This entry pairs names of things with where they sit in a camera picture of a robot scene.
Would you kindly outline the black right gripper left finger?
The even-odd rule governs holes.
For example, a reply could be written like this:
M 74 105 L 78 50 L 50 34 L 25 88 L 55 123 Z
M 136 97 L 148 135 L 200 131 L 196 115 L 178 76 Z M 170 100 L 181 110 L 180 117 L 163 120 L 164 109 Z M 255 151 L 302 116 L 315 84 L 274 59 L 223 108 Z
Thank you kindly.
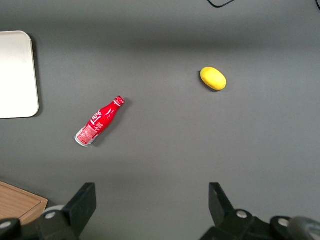
M 66 205 L 47 208 L 22 225 L 18 218 L 0 221 L 2 240 L 78 240 L 97 208 L 96 185 L 85 183 Z

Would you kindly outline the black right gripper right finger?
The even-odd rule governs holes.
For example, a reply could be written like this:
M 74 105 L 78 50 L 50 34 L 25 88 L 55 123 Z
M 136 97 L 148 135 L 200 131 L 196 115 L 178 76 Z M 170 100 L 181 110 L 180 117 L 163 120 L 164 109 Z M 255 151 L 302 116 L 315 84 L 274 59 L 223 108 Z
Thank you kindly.
M 218 182 L 208 187 L 208 206 L 214 223 L 202 240 L 292 240 L 290 217 L 274 216 L 264 222 L 244 209 L 235 209 Z

